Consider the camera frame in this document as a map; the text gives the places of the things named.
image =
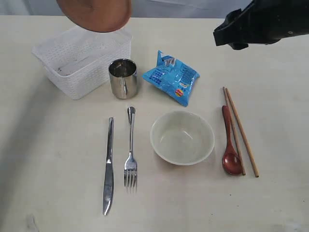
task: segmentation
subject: bowl rim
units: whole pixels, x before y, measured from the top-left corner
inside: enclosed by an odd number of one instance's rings
[[[164,157],[159,151],[158,149],[155,147],[154,145],[154,139],[153,139],[153,130],[154,130],[154,127],[155,125],[163,118],[163,117],[166,117],[168,115],[171,115],[171,114],[174,114],[174,113],[177,113],[177,112],[181,112],[181,113],[186,113],[186,114],[189,114],[189,115],[192,115],[192,116],[197,116],[201,121],[202,123],[206,126],[206,128],[208,128],[212,134],[212,137],[211,137],[211,146],[210,146],[210,149],[205,153],[205,155],[198,159],[197,161],[195,162],[190,162],[190,163],[179,163],[179,162],[174,162],[174,161],[171,161],[169,159],[167,159],[166,157]],[[163,115],[161,115],[160,117],[158,117],[155,122],[153,123],[153,125],[151,126],[151,129],[150,129],[150,143],[151,143],[151,146],[153,147],[153,149],[155,150],[156,154],[164,159],[165,161],[169,162],[169,163],[172,163],[172,164],[176,164],[176,165],[181,165],[181,166],[189,166],[189,165],[194,165],[194,164],[197,164],[197,163],[200,163],[202,162],[204,159],[206,159],[213,151],[214,149],[214,145],[215,145],[215,139],[214,139],[214,133],[213,133],[213,129],[212,127],[210,126],[210,124],[203,118],[201,117],[200,115],[198,114],[195,114],[195,113],[192,113],[192,112],[189,112],[189,111],[185,111],[185,110],[174,110],[174,111],[170,111],[168,113],[165,113]]]

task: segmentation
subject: brown plate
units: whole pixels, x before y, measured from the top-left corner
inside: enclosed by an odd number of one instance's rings
[[[95,32],[122,28],[131,17],[131,0],[57,0],[75,24]]]

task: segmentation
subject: fork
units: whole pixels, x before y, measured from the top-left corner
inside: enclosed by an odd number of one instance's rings
[[[135,187],[137,186],[137,162],[133,156],[133,129],[134,129],[134,119],[135,119],[135,108],[129,107],[127,109],[127,115],[129,119],[130,125],[130,151],[129,157],[125,162],[125,170],[124,170],[124,181],[125,187]]]

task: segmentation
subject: snack bag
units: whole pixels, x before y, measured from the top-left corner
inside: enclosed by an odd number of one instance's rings
[[[169,55],[158,51],[156,67],[143,74],[143,79],[169,94],[181,105],[189,104],[189,97],[199,74]]]

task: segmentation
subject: white wall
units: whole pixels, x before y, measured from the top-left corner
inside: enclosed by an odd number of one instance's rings
[[[133,17],[225,18],[251,0],[132,0]],[[0,0],[0,14],[63,15],[56,0]]]

